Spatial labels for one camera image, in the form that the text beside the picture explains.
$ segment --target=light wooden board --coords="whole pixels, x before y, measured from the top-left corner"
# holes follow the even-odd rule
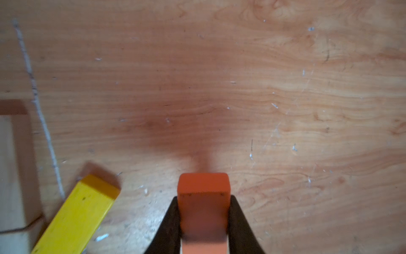
[[[30,117],[18,106],[0,101],[0,232],[25,228],[42,214]]]
[[[45,228],[45,218],[41,216],[24,229],[0,233],[0,253],[30,254]]]
[[[229,174],[267,253],[405,251],[404,1],[2,3],[0,98],[33,115],[47,218],[61,198],[13,18],[65,191],[88,161],[122,172],[89,253],[142,253],[196,171]]]

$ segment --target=orange block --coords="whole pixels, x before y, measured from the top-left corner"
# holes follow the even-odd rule
[[[226,173],[188,173],[177,188],[182,252],[226,253],[231,187]]]

